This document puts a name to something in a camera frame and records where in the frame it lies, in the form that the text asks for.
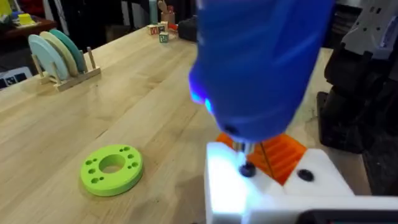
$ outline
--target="drill bit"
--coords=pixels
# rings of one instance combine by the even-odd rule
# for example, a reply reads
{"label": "drill bit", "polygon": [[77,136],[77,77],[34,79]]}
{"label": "drill bit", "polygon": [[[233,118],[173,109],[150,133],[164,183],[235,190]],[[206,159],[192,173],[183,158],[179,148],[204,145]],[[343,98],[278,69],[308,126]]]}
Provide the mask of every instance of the drill bit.
{"label": "drill bit", "polygon": [[246,156],[254,152],[255,143],[234,142],[233,147],[238,151],[239,172],[245,177],[252,177],[256,174],[256,167],[253,163],[246,160]]}

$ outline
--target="green ring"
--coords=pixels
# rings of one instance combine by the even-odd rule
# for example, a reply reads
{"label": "green ring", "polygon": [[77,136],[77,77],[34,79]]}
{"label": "green ring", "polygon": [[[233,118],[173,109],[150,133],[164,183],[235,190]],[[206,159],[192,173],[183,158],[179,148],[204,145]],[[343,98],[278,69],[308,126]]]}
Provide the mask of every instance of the green ring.
{"label": "green ring", "polygon": [[[119,166],[113,173],[104,168]],[[118,195],[131,189],[142,177],[141,153],[128,145],[102,147],[90,154],[80,170],[80,177],[86,190],[97,196]]]}

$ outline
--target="toy block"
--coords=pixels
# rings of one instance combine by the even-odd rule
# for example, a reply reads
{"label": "toy block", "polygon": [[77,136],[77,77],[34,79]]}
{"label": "toy block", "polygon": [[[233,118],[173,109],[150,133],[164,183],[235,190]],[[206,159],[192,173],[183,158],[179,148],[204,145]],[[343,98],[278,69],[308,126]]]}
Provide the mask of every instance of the toy block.
{"label": "toy block", "polygon": [[159,34],[159,42],[160,43],[167,43],[169,41],[169,33],[168,32],[161,32]]}
{"label": "toy block", "polygon": [[158,30],[157,26],[155,26],[155,25],[148,25],[147,27],[148,27],[148,33],[149,33],[150,35],[159,34],[159,30]]}
{"label": "toy block", "polygon": [[169,31],[169,30],[168,30],[168,28],[169,28],[169,22],[167,22],[167,21],[162,21],[162,22],[160,22],[160,25],[162,25],[162,26],[165,27],[164,32],[168,32],[168,31]]}
{"label": "toy block", "polygon": [[162,25],[162,24],[159,24],[159,25],[157,26],[157,28],[158,28],[158,30],[159,30],[159,33],[161,33],[161,32],[166,32],[166,27],[165,27],[164,25]]}

